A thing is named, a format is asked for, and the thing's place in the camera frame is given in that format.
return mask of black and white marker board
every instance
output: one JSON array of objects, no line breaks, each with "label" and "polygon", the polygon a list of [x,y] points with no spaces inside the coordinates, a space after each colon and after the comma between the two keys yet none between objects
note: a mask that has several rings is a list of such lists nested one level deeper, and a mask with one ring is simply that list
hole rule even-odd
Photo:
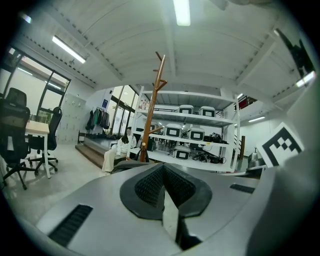
[{"label": "black and white marker board", "polygon": [[300,139],[283,122],[270,136],[260,141],[256,148],[267,167],[282,165],[287,159],[298,155],[304,150]]}]

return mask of wooden coat rack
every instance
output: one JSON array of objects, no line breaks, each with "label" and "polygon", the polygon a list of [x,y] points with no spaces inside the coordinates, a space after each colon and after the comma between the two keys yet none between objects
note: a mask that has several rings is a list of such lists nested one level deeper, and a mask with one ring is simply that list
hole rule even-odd
[{"label": "wooden coat rack", "polygon": [[148,148],[149,135],[153,134],[157,131],[160,131],[162,129],[162,127],[158,127],[156,129],[150,130],[158,91],[168,83],[168,81],[161,79],[162,72],[163,72],[164,65],[165,65],[165,61],[166,61],[166,55],[163,55],[163,57],[161,58],[161,56],[159,55],[159,53],[157,51],[155,52],[155,54],[157,55],[157,57],[160,60],[160,67],[159,67],[159,69],[153,70],[153,71],[157,72],[157,74],[155,77],[155,82],[154,82],[152,97],[151,97],[151,101],[150,101],[149,111],[148,111],[148,115],[146,116],[146,121],[145,121],[145,126],[144,126],[144,133],[143,133],[142,144],[141,144],[142,146],[141,146],[141,153],[140,153],[140,162],[145,162],[145,160],[146,160],[146,151]]}]

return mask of desk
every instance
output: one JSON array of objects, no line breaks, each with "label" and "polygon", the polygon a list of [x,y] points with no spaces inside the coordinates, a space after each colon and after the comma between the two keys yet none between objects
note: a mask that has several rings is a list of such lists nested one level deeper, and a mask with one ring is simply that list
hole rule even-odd
[{"label": "desk", "polygon": [[43,137],[44,140],[44,163],[45,163],[45,171],[48,179],[51,178],[49,172],[49,164],[48,164],[48,134],[49,134],[49,126],[47,123],[29,121],[26,123],[25,133],[33,136]]}]

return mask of long dark hair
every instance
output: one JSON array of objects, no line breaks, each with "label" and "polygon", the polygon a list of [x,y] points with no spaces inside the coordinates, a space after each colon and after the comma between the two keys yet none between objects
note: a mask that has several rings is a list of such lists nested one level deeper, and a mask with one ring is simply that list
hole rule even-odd
[{"label": "long dark hair", "polygon": [[128,144],[129,143],[129,139],[128,139],[128,135],[127,135],[127,130],[130,130],[131,131],[131,127],[128,127],[126,130],[125,130],[125,133],[124,133],[124,136],[121,138],[122,142],[124,144]]}]

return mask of black mesh office chair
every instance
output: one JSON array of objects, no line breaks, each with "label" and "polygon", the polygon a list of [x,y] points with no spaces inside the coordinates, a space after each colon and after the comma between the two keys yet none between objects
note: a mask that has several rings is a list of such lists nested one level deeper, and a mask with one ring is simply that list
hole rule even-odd
[{"label": "black mesh office chair", "polygon": [[27,95],[17,88],[11,87],[5,99],[14,104],[19,104],[24,107],[27,106]]},{"label": "black mesh office chair", "polygon": [[[61,118],[62,118],[62,111],[61,111],[61,108],[57,106],[53,109],[53,115],[49,124],[49,134],[48,134],[48,142],[47,142],[48,150],[55,150],[57,147],[56,130],[58,128]],[[36,172],[34,174],[37,176],[39,167],[45,162],[44,138],[29,136],[29,146],[31,149],[37,150],[38,154],[40,153],[40,150],[42,150],[41,158],[28,159],[30,166],[32,166],[33,164],[32,162],[40,161],[37,167],[35,168]],[[49,160],[55,160],[55,162],[58,163],[58,159],[54,157],[48,157],[48,161]],[[50,166],[54,168],[56,172],[58,171],[58,168],[55,165],[53,165],[51,162],[48,162],[48,163]]]},{"label": "black mesh office chair", "polygon": [[9,170],[3,176],[3,183],[6,186],[6,179],[14,173],[18,173],[22,187],[27,189],[20,171],[32,171],[34,169],[27,168],[24,159],[28,152],[28,143],[25,139],[27,122],[30,116],[29,108],[14,104],[6,99],[0,99],[0,155],[8,164]]}]

